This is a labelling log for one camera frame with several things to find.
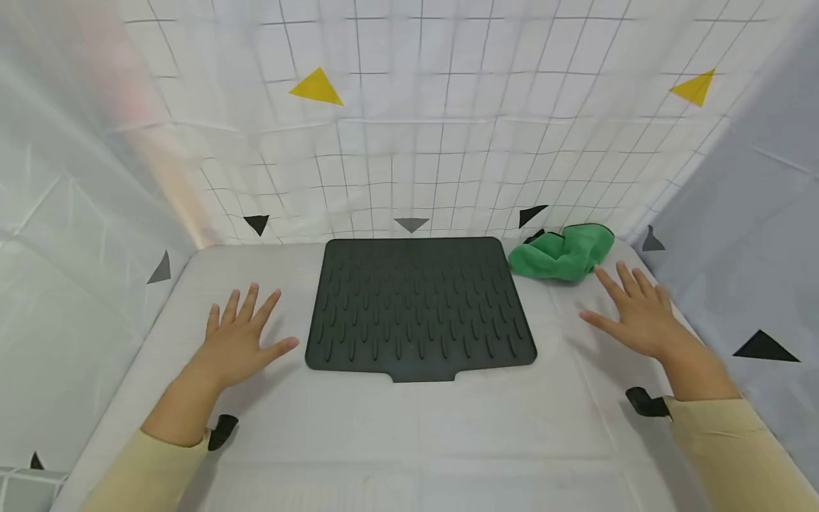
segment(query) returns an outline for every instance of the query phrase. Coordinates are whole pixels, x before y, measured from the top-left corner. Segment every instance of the finger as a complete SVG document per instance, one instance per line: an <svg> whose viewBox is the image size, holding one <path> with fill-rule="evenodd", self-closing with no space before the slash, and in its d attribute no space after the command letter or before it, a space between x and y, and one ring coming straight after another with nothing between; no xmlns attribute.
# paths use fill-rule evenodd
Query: finger
<svg viewBox="0 0 819 512"><path fill-rule="evenodd" d="M611 279L609 273L603 270L603 267L600 265L595 266L595 275L597 279L600 280L600 284L603 285L603 288L606 289L606 292L609 293L609 297L612 298L615 304L620 304L624 300L628 298L626 293L620 288L620 285L614 282L614 279Z"/></svg>
<svg viewBox="0 0 819 512"><path fill-rule="evenodd" d="M657 285L657 298L666 310L672 310L671 297L668 296L668 290L662 284Z"/></svg>
<svg viewBox="0 0 819 512"><path fill-rule="evenodd" d="M205 329L205 338L216 332L219 328L219 304L210 305L210 313L207 316L207 328Z"/></svg>
<svg viewBox="0 0 819 512"><path fill-rule="evenodd" d="M258 283L251 283L251 287L247 290L247 297L245 297L245 302L242 304L242 309L239 310L239 314L236 316L237 322L247 323L251 321L253 318L253 310L256 308L256 298L259 296L259 284Z"/></svg>
<svg viewBox="0 0 819 512"><path fill-rule="evenodd" d="M631 273L634 274L634 279L637 281L637 285L640 287L640 291L643 292L643 295L652 301L656 301L657 292L654 290L654 285L651 284L649 278L645 277L643 271L640 269L632 269Z"/></svg>
<svg viewBox="0 0 819 512"><path fill-rule="evenodd" d="M270 297L267 297L265 303L262 304L259 310L256 312L256 316L253 317L252 323L254 327L258 328L260 331L261 329L265 328L265 324L267 324L267 320L270 318L270 314L273 313L273 308L276 307L276 304L278 304L278 299L281 296L282 291L276 290L270 294Z"/></svg>
<svg viewBox="0 0 819 512"><path fill-rule="evenodd" d="M228 304L222 313L222 324L231 324L236 319L236 306L239 304L239 291L233 290L230 293Z"/></svg>
<svg viewBox="0 0 819 512"><path fill-rule="evenodd" d="M626 294L629 297L643 297L643 292L640 291L640 286L638 286L637 282L634 280L634 278L632 278L631 272L628 271L628 267L626 267L626 263L624 261L617 262L617 273L620 276L622 289L626 290Z"/></svg>
<svg viewBox="0 0 819 512"><path fill-rule="evenodd" d="M600 329L604 333L607 333L613 338L618 338L618 334L620 334L620 323L607 319L600 313L583 310L580 312L580 318L584 319L587 323L594 325L596 328Z"/></svg>
<svg viewBox="0 0 819 512"><path fill-rule="evenodd" d="M274 343L269 347L261 349L259 351L260 362L259 369L264 368L273 361L277 360L279 357L284 356L289 351L298 347L298 345L299 345L298 338L285 338L280 342Z"/></svg>

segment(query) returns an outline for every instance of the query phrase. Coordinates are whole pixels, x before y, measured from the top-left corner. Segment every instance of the right hand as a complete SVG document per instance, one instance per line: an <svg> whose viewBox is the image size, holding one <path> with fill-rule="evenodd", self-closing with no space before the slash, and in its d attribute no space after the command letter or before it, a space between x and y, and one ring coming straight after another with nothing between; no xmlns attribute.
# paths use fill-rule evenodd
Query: right hand
<svg viewBox="0 0 819 512"><path fill-rule="evenodd" d="M620 321L589 310L580 312L582 319L633 351L660 362L708 351L691 331L674 318L671 300L663 286L653 286L640 269L629 273L622 261L617 263L617 272L622 288L605 270L595 267L597 279L617 306Z"/></svg>

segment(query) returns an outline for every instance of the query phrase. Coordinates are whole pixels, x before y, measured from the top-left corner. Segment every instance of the white grid backdrop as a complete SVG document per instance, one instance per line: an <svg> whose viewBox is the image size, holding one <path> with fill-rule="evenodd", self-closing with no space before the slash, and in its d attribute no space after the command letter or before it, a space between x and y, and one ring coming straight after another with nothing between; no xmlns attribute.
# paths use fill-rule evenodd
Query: white grid backdrop
<svg viewBox="0 0 819 512"><path fill-rule="evenodd" d="M636 233L730 126L799 4L194 3L120 14L226 243L409 236L401 217L430 219L414 237ZM344 107L288 94L318 66ZM705 107L669 93L712 68ZM270 215L261 237L247 215Z"/></svg>

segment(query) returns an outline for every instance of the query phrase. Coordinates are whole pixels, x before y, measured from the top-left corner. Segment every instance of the white wall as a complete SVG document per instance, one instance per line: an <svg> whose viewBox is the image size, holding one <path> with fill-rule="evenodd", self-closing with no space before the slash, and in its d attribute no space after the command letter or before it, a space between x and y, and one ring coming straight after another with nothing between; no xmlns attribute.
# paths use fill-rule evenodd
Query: white wall
<svg viewBox="0 0 819 512"><path fill-rule="evenodd" d="M128 152L22 55L0 53L0 466L27 468L36 451L68 471L193 245ZM172 279L147 284L165 251Z"/></svg>
<svg viewBox="0 0 819 512"><path fill-rule="evenodd" d="M640 256L819 488L819 10L806 21L809 37L652 221L665 250ZM734 356L760 329L799 362Z"/></svg>
<svg viewBox="0 0 819 512"><path fill-rule="evenodd" d="M225 243L645 225L810 0L119 0ZM322 66L344 106L289 91ZM704 107L669 93L716 68ZM548 204L526 229L522 208ZM269 215L260 237L243 217Z"/></svg>

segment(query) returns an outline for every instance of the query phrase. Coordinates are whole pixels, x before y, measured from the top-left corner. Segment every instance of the black triangle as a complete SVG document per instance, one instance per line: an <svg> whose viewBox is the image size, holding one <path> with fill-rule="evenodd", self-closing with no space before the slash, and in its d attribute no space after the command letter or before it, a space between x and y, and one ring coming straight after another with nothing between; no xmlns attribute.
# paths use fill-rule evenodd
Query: black triangle
<svg viewBox="0 0 819 512"><path fill-rule="evenodd" d="M544 229L540 229L540 230L538 230L538 232L537 232L537 233L535 233L535 234L533 234L531 237L527 238L527 239L526 239L526 242L524 242L524 243L532 243L532 242L534 242L534 241L535 241L535 238L538 238L539 236L541 236L541 235L542 235L542 234L544 234L544 233L545 233L545 230L544 230Z"/></svg>
<svg viewBox="0 0 819 512"><path fill-rule="evenodd" d="M43 463L40 462L40 458L37 457L37 452L31 456L31 462L29 463L29 469L45 469L43 467Z"/></svg>
<svg viewBox="0 0 819 512"><path fill-rule="evenodd" d="M168 279L170 279L170 259L168 258L168 252L165 251L165 254L162 256L162 261L156 266L156 270L151 274L151 278L147 284L159 283L160 281L167 281Z"/></svg>
<svg viewBox="0 0 819 512"><path fill-rule="evenodd" d="M758 330L745 344L734 354L737 357L750 357L753 359L767 359L774 361L789 361L799 363L796 357L788 352L774 338L768 336L765 331Z"/></svg>
<svg viewBox="0 0 819 512"><path fill-rule="evenodd" d="M544 208L548 205L540 205L540 206L533 206L532 208L527 208L526 210L520 211L520 219L518 221L518 227L522 228L527 222L532 220L532 217L541 213Z"/></svg>
<svg viewBox="0 0 819 512"><path fill-rule="evenodd" d="M409 231L410 233L415 233L421 226L427 223L429 219L396 219L398 224L401 224L401 227Z"/></svg>
<svg viewBox="0 0 819 512"><path fill-rule="evenodd" d="M259 236L265 232L265 228L267 227L267 219L270 218L270 215L251 215L250 217L245 217L245 220L248 224L251 225L254 231L256 231Z"/></svg>
<svg viewBox="0 0 819 512"><path fill-rule="evenodd" d="M649 233L643 241L643 251L665 251L665 246L654 236L654 226L649 224Z"/></svg>

